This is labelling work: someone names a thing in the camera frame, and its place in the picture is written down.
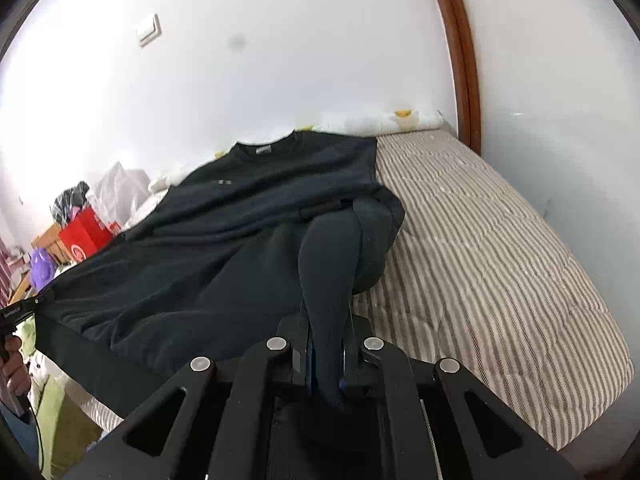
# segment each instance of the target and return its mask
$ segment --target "red shopping bag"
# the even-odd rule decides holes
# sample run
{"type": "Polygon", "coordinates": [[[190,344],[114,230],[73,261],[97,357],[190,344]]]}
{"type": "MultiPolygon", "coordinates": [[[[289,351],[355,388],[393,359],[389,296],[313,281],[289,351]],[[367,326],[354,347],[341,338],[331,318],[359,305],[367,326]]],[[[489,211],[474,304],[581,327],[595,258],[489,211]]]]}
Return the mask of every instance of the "red shopping bag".
{"type": "Polygon", "coordinates": [[[113,234],[91,207],[79,212],[58,236],[76,262],[86,260],[113,239],[113,234]]]}

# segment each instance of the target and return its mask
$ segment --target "white logo on red bag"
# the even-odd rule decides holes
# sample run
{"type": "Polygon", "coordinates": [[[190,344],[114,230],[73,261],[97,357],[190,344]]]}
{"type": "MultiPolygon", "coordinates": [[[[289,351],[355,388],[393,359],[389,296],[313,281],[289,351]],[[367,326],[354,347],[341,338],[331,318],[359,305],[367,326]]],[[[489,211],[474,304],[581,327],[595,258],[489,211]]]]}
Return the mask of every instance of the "white logo on red bag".
{"type": "Polygon", "coordinates": [[[82,250],[82,247],[76,244],[73,244],[71,246],[71,255],[73,256],[74,260],[78,263],[84,262],[86,260],[86,254],[84,250],[82,250]]]}

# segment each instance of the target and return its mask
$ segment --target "brown wooden trim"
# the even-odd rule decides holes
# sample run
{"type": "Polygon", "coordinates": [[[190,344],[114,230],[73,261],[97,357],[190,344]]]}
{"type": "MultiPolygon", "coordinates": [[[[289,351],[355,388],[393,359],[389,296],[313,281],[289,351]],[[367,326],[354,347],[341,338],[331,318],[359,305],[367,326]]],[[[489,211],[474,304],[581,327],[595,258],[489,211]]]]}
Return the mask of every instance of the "brown wooden trim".
{"type": "Polygon", "coordinates": [[[444,21],[458,108],[458,139],[480,155],[480,90],[476,51],[464,0],[438,0],[444,21]]]}

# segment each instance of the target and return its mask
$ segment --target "white plastic bag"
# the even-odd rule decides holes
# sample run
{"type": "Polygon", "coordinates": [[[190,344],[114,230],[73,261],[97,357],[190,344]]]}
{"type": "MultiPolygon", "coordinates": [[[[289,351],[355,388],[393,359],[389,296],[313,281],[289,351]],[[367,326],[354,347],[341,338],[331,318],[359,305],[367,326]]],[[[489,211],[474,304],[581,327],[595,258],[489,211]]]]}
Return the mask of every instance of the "white plastic bag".
{"type": "Polygon", "coordinates": [[[91,186],[86,198],[100,220],[111,231],[119,232],[120,227],[145,203],[149,196],[148,184],[144,171],[126,171],[117,162],[91,186]]]}

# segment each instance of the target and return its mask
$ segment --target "triangular cutout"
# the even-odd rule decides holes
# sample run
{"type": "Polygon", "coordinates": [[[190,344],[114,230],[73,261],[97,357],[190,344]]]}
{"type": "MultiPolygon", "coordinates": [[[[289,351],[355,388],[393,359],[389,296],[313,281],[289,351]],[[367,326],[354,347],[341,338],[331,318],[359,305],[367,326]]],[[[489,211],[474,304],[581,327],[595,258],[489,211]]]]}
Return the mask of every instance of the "triangular cutout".
{"type": "Polygon", "coordinates": [[[498,458],[522,447],[522,437],[473,392],[465,392],[466,405],[476,423],[487,455],[498,458]]]}
{"type": "Polygon", "coordinates": [[[149,456],[160,456],[185,396],[184,390],[176,389],[129,431],[125,442],[149,456]]]}

